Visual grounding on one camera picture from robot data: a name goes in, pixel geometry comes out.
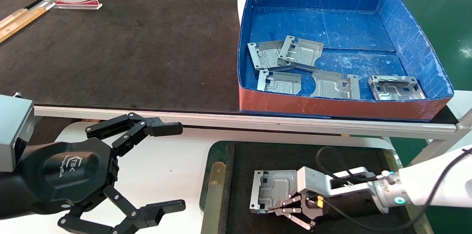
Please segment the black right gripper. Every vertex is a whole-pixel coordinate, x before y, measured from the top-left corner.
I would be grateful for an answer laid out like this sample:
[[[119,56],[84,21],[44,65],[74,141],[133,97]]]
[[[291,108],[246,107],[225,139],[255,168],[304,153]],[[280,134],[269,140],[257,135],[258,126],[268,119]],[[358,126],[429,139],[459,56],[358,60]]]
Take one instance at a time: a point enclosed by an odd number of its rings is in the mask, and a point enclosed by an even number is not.
[[[318,197],[313,193],[303,197],[303,214],[281,213],[280,217],[285,217],[310,232],[314,230],[314,222],[324,223],[344,219],[344,216],[331,206],[323,203],[323,207],[320,207],[317,204]],[[274,205],[274,211],[301,212],[301,200],[301,195],[289,195]],[[380,214],[372,195],[367,191],[326,198],[326,200],[349,217],[356,218]]]

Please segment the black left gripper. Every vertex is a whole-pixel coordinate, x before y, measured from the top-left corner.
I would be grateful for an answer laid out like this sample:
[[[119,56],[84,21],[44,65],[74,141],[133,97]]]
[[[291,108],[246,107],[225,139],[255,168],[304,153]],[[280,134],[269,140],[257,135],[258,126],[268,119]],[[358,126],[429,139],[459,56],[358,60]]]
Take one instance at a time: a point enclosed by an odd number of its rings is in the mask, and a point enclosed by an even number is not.
[[[135,112],[120,115],[85,129],[82,142],[54,142],[27,146],[17,165],[17,214],[55,214],[71,209],[58,226],[73,234],[135,234],[156,227],[165,214],[186,209],[183,199],[136,208],[113,185],[118,180],[118,160],[146,137],[183,133],[180,122],[144,118]],[[122,134],[112,143],[103,139]],[[114,227],[82,220],[106,197],[124,214]]]

